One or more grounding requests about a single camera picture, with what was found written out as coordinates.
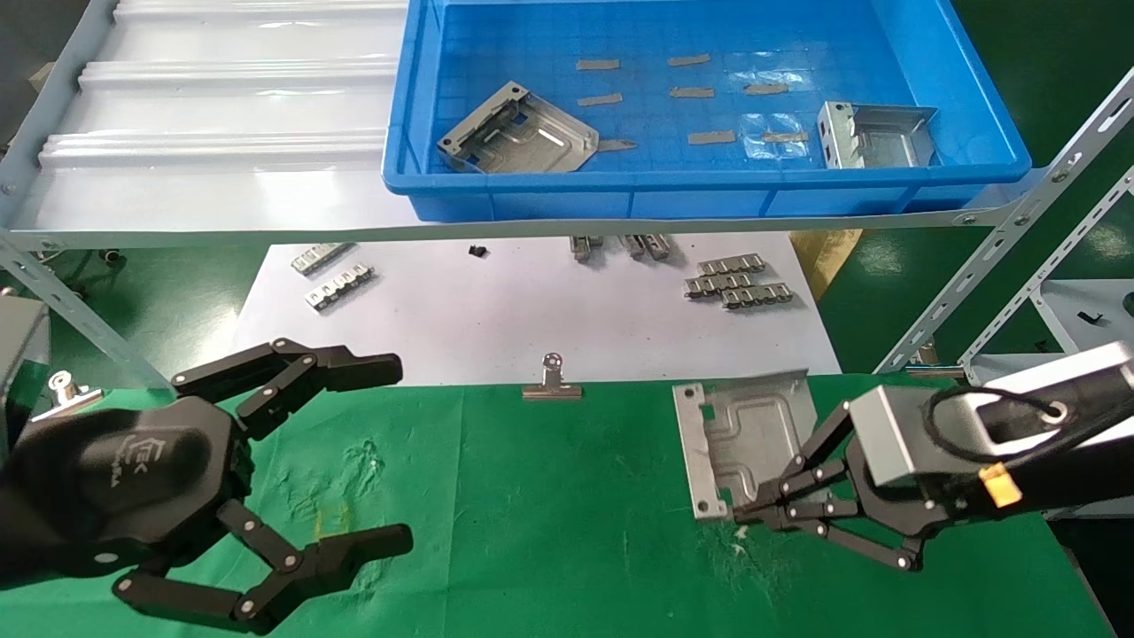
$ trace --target metal frame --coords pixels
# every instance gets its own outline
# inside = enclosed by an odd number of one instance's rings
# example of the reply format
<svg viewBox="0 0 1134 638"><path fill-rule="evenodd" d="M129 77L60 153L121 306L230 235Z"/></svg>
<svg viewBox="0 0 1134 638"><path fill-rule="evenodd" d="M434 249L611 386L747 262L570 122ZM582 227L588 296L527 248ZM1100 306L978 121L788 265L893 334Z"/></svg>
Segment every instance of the metal frame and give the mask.
<svg viewBox="0 0 1134 638"><path fill-rule="evenodd" d="M949 317L976 283L988 274L1077 175L1134 117L1134 69L1126 74L1098 110L1072 137L1051 165L1033 170L1019 184L988 188L968 210L866 216L805 216L756 219L577 219L477 223L426 223L397 213L338 226L322 219L273 218L256 227L219 229L204 220L200 227L153 228L100 227L83 220L73 228L43 228L19 220L23 199L39 173L37 155L49 134L58 128L78 91L75 78L102 46L113 26L111 11L118 0L92 0L78 27L60 54L41 99L28 113L8 155L0 162L0 266L10 270L28 289L111 359L126 366L147 388L168 389L161 375L78 299L28 250L79 247L161 247L212 245L219 240L256 243L315 243L338 240L409 240L524 236L678 233L809 228L899 228L989 226L992 231L925 308L874 369L889 373L903 368L933 332Z"/></svg>

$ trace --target blue plastic tray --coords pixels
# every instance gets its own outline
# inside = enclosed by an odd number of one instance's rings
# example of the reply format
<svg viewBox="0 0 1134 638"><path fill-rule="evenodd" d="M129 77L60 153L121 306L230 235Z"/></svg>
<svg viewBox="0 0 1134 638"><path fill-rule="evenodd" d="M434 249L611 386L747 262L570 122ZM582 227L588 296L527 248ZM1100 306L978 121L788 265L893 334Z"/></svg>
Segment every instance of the blue plastic tray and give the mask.
<svg viewBox="0 0 1134 638"><path fill-rule="evenodd" d="M669 58L708 53L674 67ZM579 59L620 60L576 70ZM746 95L782 77L789 91ZM567 173L460 173L438 139L508 80L637 148ZM671 86L712 86L675 99ZM619 92L617 104L579 97ZM940 109L925 168L827 169L824 101ZM805 148L752 153L746 114L794 117ZM734 129L733 144L689 133ZM948 0L411 0L383 175L431 221L883 214L960 207L1031 158Z"/></svg>

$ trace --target silver metal plate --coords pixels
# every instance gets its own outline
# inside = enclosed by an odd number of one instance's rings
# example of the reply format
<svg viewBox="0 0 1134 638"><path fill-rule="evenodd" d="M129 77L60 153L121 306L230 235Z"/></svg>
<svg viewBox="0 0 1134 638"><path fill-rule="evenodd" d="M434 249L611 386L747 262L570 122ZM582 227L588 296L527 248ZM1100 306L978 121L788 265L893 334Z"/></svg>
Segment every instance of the silver metal plate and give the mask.
<svg viewBox="0 0 1134 638"><path fill-rule="evenodd" d="M569 172L599 147L599 131L515 82L438 142L457 170Z"/></svg>
<svg viewBox="0 0 1134 638"><path fill-rule="evenodd" d="M689 144L700 146L702 144L728 144L736 142L734 130L709 130L706 133L689 133Z"/></svg>
<svg viewBox="0 0 1134 638"><path fill-rule="evenodd" d="M751 503L756 486L779 476L799 452L816 420L806 377L806 371L793 371L710 392L702 384L674 388L694 519L728 518L719 490L729 492L734 508ZM703 406L711 407L711 418Z"/></svg>
<svg viewBox="0 0 1134 638"><path fill-rule="evenodd" d="M721 304L727 309L737 309L754 305L787 303L795 298L795 292L792 291L792 288L787 287L787 283L767 283L751 288L723 290L720 294L720 298Z"/></svg>
<svg viewBox="0 0 1134 638"><path fill-rule="evenodd" d="M689 65L703 65L708 62L711 58L709 53L701 53L700 56L686 56L683 58L669 58L669 66L671 67L687 67Z"/></svg>
<svg viewBox="0 0 1134 638"><path fill-rule="evenodd" d="M705 277L713 274L731 274L733 272L760 272L764 269L764 260L756 253L726 256L697 263L697 271Z"/></svg>
<svg viewBox="0 0 1134 638"><path fill-rule="evenodd" d="M363 263L356 263L338 277L307 292L307 296L304 298L307 299L307 305L315 309L325 309L373 278L373 267Z"/></svg>
<svg viewBox="0 0 1134 638"><path fill-rule="evenodd" d="M670 97L716 97L712 86L674 86L669 90Z"/></svg>
<svg viewBox="0 0 1134 638"><path fill-rule="evenodd" d="M620 60L579 60L575 62L575 70L613 70L623 66Z"/></svg>
<svg viewBox="0 0 1134 638"><path fill-rule="evenodd" d="M344 244L316 244L291 260L291 267L296 272L307 277L335 261L353 245L350 241Z"/></svg>
<svg viewBox="0 0 1134 638"><path fill-rule="evenodd" d="M924 167L936 146L929 122L937 109L826 102L819 133L827 168Z"/></svg>

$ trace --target metal bracket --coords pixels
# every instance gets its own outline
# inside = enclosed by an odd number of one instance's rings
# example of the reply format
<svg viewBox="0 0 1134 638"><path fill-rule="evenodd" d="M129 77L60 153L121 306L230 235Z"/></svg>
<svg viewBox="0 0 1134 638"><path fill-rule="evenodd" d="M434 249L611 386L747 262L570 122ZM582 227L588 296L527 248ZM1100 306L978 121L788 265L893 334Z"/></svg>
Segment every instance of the metal bracket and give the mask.
<svg viewBox="0 0 1134 638"><path fill-rule="evenodd" d="M897 346L874 368L874 374L899 371L965 300L976 282L1035 224L1131 118L1134 118L1134 68L1056 155L1043 178L1023 196L997 209L998 214L1005 214L1004 221L981 241L960 270L949 279Z"/></svg>
<svg viewBox="0 0 1134 638"><path fill-rule="evenodd" d="M1118 178L1118 181L1115 182L1112 188L1102 195L1099 203L1095 204L1091 212L1088 213L1088 215L1080 221L1078 226L1070 231L1067 239L1059 244L1056 250L1051 253L1051 256L1040 264L1040 267L1027 281L1024 282L1015 296L1013 296L1004 308L997 313L996 317L992 318L992 322L984 329L981 335L976 338L972 346L965 350L965 354L960 356L960 366L965 368L965 375L971 382L976 382L976 378L972 373L973 358L980 355L981 350L988 346L989 341L997 334L997 332L1000 331L1000 327L1008 322L1008 318L1012 318L1012 315L1019 309L1019 306L1023 305L1025 300L1032 299L1032 303L1034 303L1038 307L1042 306L1043 299L1039 297L1039 290L1040 286L1048 278L1048 274L1055 271L1056 266L1059 265L1059 263L1063 262L1063 260L1066 258L1073 249L1075 249L1075 246L1083 240L1083 237L1086 236L1091 228L1094 228L1102 216L1106 215L1116 203L1118 203L1123 193L1134 195L1134 165L1132 165L1125 175Z"/></svg>
<svg viewBox="0 0 1134 638"><path fill-rule="evenodd" d="M166 377L108 326L102 316L83 303L48 266L12 246L5 231L0 231L0 267L27 286L95 348L137 377L144 388L172 391Z"/></svg>
<svg viewBox="0 0 1134 638"><path fill-rule="evenodd" d="M801 454L816 420L806 371L720 384L709 393L701 384L675 386L674 407L695 520L730 516L719 488L729 492L733 508L755 502L760 484Z"/></svg>
<svg viewBox="0 0 1134 638"><path fill-rule="evenodd" d="M556 352L543 356L543 383L524 386L522 394L526 401L578 401L583 389L565 385L562 377L564 358Z"/></svg>

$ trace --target sheet metal part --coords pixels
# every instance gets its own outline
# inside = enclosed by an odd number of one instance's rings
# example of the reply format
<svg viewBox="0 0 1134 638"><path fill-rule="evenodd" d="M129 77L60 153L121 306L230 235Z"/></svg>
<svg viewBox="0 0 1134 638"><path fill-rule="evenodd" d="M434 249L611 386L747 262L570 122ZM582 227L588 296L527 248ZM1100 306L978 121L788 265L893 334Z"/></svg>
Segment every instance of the sheet metal part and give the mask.
<svg viewBox="0 0 1134 638"><path fill-rule="evenodd" d="M819 133L827 168L925 167L937 152L929 122L938 109L826 102Z"/></svg>
<svg viewBox="0 0 1134 638"><path fill-rule="evenodd" d="M509 82L438 147L462 171L569 172L598 151L599 131Z"/></svg>
<svg viewBox="0 0 1134 638"><path fill-rule="evenodd" d="M726 256L697 263L697 271L705 277L713 274L730 274L733 272L760 272L764 269L764 260L756 253Z"/></svg>
<svg viewBox="0 0 1134 638"><path fill-rule="evenodd" d="M342 244L315 244L291 260L291 267L304 277L308 277L335 261L353 245L354 243L350 241Z"/></svg>
<svg viewBox="0 0 1134 638"><path fill-rule="evenodd" d="M640 235L645 250L657 261L669 258L669 241L665 235Z"/></svg>
<svg viewBox="0 0 1134 638"><path fill-rule="evenodd" d="M780 475L798 454L818 416L807 372L793 371L705 391L702 384L674 388L677 427L695 520L725 519L733 507L755 500L756 487ZM703 406L712 408L705 418ZM826 491L809 496L818 502Z"/></svg>
<svg viewBox="0 0 1134 638"><path fill-rule="evenodd" d="M621 60L579 60L575 62L575 70L613 70L623 66Z"/></svg>
<svg viewBox="0 0 1134 638"><path fill-rule="evenodd" d="M685 280L685 296L688 298L717 296L723 290L748 288L758 284L759 282L747 272L716 274L713 277L695 277L693 279Z"/></svg>
<svg viewBox="0 0 1134 638"><path fill-rule="evenodd" d="M525 386L521 394L525 401L578 401L583 398L583 389L564 384L564 358L556 352L543 357L543 383L538 386Z"/></svg>
<svg viewBox="0 0 1134 638"><path fill-rule="evenodd" d="M689 144L701 146L704 144L729 144L736 142L735 130L708 130L705 133L689 133Z"/></svg>
<svg viewBox="0 0 1134 638"><path fill-rule="evenodd" d="M579 97L581 107L598 107L600 104L617 104L623 101L621 93L610 93L609 95L595 95L593 97Z"/></svg>
<svg viewBox="0 0 1134 638"><path fill-rule="evenodd" d="M618 240L626 248L626 252L631 253L632 258L645 256L645 244L642 241L641 235L619 235Z"/></svg>
<svg viewBox="0 0 1134 638"><path fill-rule="evenodd" d="M784 83L778 84L748 84L744 87L745 95L775 95L777 93L787 93L788 85Z"/></svg>
<svg viewBox="0 0 1134 638"><path fill-rule="evenodd" d="M721 305L726 309L737 309L754 305L787 303L795 298L795 292L792 291L792 288L787 287L787 283L764 283L748 288L722 290L720 298Z"/></svg>
<svg viewBox="0 0 1134 638"><path fill-rule="evenodd" d="M716 97L712 86L674 86L669 90L670 97Z"/></svg>
<svg viewBox="0 0 1134 638"><path fill-rule="evenodd" d="M338 277L307 292L307 305L322 311L335 305L353 290L374 278L374 269L363 263L356 263Z"/></svg>
<svg viewBox="0 0 1134 638"><path fill-rule="evenodd" d="M669 66L671 67L687 67L691 65L703 65L711 60L709 53L701 53L700 56L685 56L679 58L669 58Z"/></svg>
<svg viewBox="0 0 1134 638"><path fill-rule="evenodd" d="M637 142L633 139L599 139L599 152L629 151L637 147Z"/></svg>

